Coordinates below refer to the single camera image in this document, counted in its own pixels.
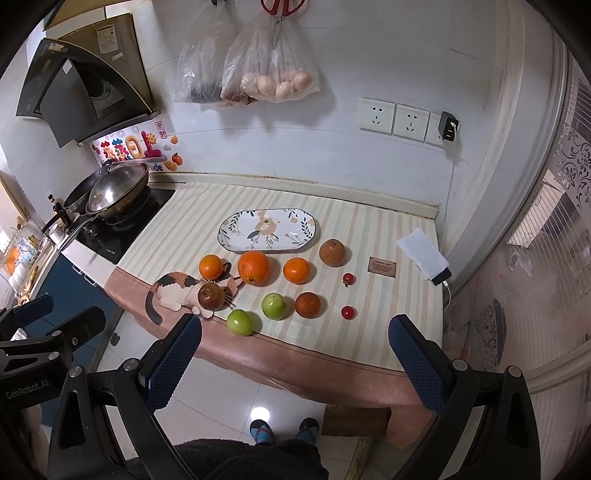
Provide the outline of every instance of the blue cabinet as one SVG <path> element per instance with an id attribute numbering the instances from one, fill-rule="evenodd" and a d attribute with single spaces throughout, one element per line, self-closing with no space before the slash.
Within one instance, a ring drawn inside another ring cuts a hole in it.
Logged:
<path id="1" fill-rule="evenodd" d="M 30 337 L 45 335 L 48 330 L 52 330 L 88 307 L 101 308 L 105 312 L 108 323 L 109 320 L 115 322 L 122 313 L 119 306 L 96 283 L 61 254 L 43 281 L 38 295 L 46 293 L 53 298 L 53 312 L 25 327 L 24 330 Z M 96 335 L 78 348 L 74 352 L 73 365 L 88 368 L 102 336 Z M 44 425 L 53 425 L 56 408 L 56 398 L 41 404 Z"/>

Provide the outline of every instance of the brown leather tablecloth edge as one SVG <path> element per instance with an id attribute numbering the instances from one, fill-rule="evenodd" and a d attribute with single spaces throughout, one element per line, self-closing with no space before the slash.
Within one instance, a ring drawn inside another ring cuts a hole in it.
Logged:
<path id="1" fill-rule="evenodd" d="M 107 294 L 132 313 L 140 326 L 163 338 L 188 310 L 173 312 L 155 302 L 163 317 L 162 324 L 156 325 L 145 312 L 149 288 L 118 267 L 105 285 Z M 260 334 L 237 336 L 216 317 L 202 320 L 202 328 L 195 356 L 221 368 L 309 400 L 351 407 L 390 407 L 387 436 L 400 449 L 415 442 L 432 421 L 432 412 L 423 407 L 404 372 L 332 357 Z"/>

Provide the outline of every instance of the small orange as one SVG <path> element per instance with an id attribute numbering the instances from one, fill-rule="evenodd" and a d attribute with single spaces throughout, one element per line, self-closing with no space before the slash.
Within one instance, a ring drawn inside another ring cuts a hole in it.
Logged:
<path id="1" fill-rule="evenodd" d="M 312 319 L 318 315 L 322 306 L 316 293 L 305 291 L 295 300 L 295 311 L 300 317 Z"/>
<path id="2" fill-rule="evenodd" d="M 283 265 L 283 276 L 287 281 L 297 285 L 306 283 L 310 274 L 310 264 L 300 257 L 290 258 Z"/>
<path id="3" fill-rule="evenodd" d="M 269 274 L 269 259 L 264 253 L 250 250 L 238 259 L 238 275 L 250 285 L 262 285 Z"/>
<path id="4" fill-rule="evenodd" d="M 199 262 L 199 273 L 205 280 L 215 280 L 222 272 L 223 262 L 217 255 L 205 255 Z"/>

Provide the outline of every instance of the foot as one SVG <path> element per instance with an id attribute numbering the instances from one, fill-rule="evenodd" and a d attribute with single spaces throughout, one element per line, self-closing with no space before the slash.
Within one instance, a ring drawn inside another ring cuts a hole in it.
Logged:
<path id="1" fill-rule="evenodd" d="M 253 420 L 251 423 L 251 436 L 254 438 L 255 443 L 264 443 L 266 445 L 275 444 L 275 434 L 269 424 L 264 420 Z"/>
<path id="2" fill-rule="evenodd" d="M 316 443 L 316 439 L 320 434 L 320 427 L 318 422 L 315 419 L 311 419 L 310 417 L 302 420 L 300 423 L 300 431 L 297 433 L 295 438 L 298 440 L 302 440 L 303 442 L 309 443 L 310 445 L 314 445 Z"/>

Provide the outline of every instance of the plastic bag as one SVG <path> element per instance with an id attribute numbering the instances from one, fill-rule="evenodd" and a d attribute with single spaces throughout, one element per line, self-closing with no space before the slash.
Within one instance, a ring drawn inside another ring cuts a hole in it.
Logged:
<path id="1" fill-rule="evenodd" d="M 279 31 L 275 48 L 274 28 Z M 228 51 L 222 89 L 226 100 L 249 96 L 279 103 L 299 100 L 319 90 L 318 69 L 288 18 L 276 25 L 274 17 L 260 13 Z"/>
<path id="2" fill-rule="evenodd" d="M 222 73 L 236 32 L 225 2 L 209 3 L 189 28 L 178 57 L 174 101 L 221 102 Z"/>

